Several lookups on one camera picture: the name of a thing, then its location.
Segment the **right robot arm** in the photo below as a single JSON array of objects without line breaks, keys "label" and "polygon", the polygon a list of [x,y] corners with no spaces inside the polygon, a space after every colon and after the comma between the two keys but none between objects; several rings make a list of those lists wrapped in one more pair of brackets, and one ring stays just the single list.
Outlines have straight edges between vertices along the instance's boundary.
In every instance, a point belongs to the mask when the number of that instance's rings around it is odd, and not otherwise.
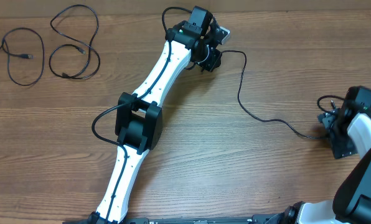
[{"label": "right robot arm", "polygon": [[268,223],[371,223],[371,89],[352,86],[342,101],[318,120],[334,157],[358,155],[359,162],[332,200],[296,203]]}]

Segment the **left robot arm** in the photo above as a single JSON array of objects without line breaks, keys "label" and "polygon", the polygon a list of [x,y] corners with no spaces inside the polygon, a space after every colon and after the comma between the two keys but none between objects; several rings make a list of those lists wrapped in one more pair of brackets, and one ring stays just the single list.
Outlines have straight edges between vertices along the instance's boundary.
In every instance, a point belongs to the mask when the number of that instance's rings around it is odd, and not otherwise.
[{"label": "left robot arm", "polygon": [[190,17],[172,28],[164,28],[165,44],[157,63],[145,81],[132,94],[122,93],[116,106],[98,119],[116,112],[117,147],[114,169],[103,200],[85,223],[122,223],[130,194],[145,157],[162,133],[162,104],[174,81],[189,63],[212,71],[220,65],[216,49],[230,32],[221,28],[213,14],[199,6]]}]

